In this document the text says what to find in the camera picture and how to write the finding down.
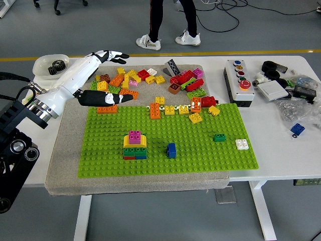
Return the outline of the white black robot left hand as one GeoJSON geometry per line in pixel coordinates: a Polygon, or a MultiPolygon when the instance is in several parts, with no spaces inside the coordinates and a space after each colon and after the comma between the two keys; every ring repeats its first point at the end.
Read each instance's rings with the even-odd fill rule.
{"type": "Polygon", "coordinates": [[[98,90],[81,90],[85,82],[97,71],[100,64],[112,61],[125,64],[129,56],[122,52],[101,50],[78,59],[45,94],[38,95],[33,101],[42,119],[57,118],[70,99],[78,99],[82,106],[109,107],[133,100],[131,94],[114,94],[98,90]]]}

